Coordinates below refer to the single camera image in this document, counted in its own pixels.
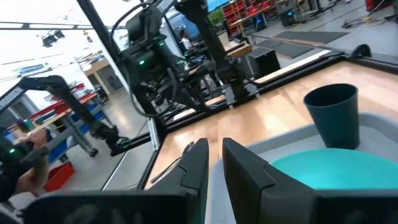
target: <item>black speaker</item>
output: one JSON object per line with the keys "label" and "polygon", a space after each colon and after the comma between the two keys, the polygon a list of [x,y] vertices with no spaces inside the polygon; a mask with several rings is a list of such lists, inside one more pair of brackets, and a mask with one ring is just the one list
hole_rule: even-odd
{"label": "black speaker", "polygon": [[54,35],[49,35],[42,39],[44,47],[52,47],[52,44],[55,43],[56,41],[57,38],[55,38]]}
{"label": "black speaker", "polygon": [[292,9],[286,8],[281,10],[279,12],[279,17],[283,27],[288,27],[296,23]]}
{"label": "black speaker", "polygon": [[64,35],[64,34],[62,33],[62,31],[60,31],[60,30],[55,31],[54,35],[55,35],[58,39],[65,38],[65,35]]}
{"label": "black speaker", "polygon": [[280,69],[274,49],[258,47],[249,53],[248,59],[254,78],[256,79]]}

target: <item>dark green cup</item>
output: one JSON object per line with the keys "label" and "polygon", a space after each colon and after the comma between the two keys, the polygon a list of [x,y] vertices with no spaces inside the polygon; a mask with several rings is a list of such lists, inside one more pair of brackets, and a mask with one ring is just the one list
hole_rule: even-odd
{"label": "dark green cup", "polygon": [[304,97],[305,106],[326,147],[359,146],[358,89],[339,83],[317,88]]}

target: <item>black box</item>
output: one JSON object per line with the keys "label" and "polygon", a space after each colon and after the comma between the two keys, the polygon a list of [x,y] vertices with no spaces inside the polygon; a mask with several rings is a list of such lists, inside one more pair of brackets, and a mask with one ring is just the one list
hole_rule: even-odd
{"label": "black box", "polygon": [[279,12],[279,17],[283,27],[288,27],[296,23],[293,16],[293,10],[290,8],[282,9]]}
{"label": "black box", "polygon": [[248,59],[255,79],[280,69],[278,58],[273,49],[258,47],[248,54]]}

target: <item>hand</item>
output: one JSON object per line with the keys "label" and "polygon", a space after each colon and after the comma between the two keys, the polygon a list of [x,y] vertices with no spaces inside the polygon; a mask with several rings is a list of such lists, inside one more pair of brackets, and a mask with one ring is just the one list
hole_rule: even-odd
{"label": "hand", "polygon": [[40,149],[47,143],[47,132],[43,129],[29,133],[27,136],[21,137],[14,141],[14,144],[21,142],[31,142],[34,144],[33,149]]}
{"label": "hand", "polygon": [[[43,129],[34,131],[17,139],[14,144],[20,142],[31,142],[34,144],[33,149],[40,149],[47,143],[47,132]],[[49,169],[49,159],[45,156],[31,170],[19,177],[15,194],[43,187],[49,177]]]}

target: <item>potted plant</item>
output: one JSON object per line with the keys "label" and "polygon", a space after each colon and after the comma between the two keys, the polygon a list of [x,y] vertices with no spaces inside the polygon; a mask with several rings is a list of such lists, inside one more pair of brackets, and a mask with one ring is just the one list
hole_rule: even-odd
{"label": "potted plant", "polygon": [[222,23],[224,21],[224,14],[221,9],[216,9],[209,13],[209,20],[211,24],[215,27],[222,26]]}

